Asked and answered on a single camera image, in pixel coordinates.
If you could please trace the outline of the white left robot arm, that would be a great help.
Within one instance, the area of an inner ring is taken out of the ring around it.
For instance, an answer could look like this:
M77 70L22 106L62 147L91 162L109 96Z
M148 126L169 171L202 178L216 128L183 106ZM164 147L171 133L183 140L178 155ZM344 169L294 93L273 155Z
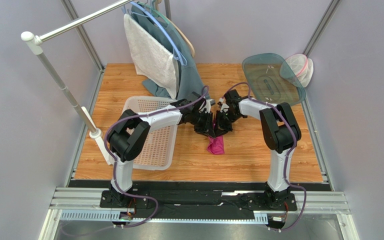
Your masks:
M148 134L168 127L189 123L197 134L215 138L213 113L206 107L205 86L202 94L193 92L187 98L170 103L159 110L136 113L127 110L105 133L103 145L114 159L111 191L124 197L133 198L128 193L133 186L133 161L142 152Z

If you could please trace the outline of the magenta paper napkin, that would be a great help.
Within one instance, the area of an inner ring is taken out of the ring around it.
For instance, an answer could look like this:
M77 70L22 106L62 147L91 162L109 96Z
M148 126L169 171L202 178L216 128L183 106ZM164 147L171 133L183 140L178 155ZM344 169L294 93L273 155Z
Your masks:
M208 137L208 145L206 150L213 155L223 155L225 153L224 137L217 136L216 138Z

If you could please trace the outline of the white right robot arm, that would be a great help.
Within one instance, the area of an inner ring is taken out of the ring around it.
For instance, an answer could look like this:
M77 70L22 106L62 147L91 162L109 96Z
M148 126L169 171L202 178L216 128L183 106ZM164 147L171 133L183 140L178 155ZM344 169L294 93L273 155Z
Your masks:
M301 130L287 102L272 105L252 97L242 97L231 89L224 94L220 110L216 112L215 135L219 137L231 132L235 121L247 117L260 120L264 142L270 149L270 173L264 203L275 209L291 194L290 161L301 139Z

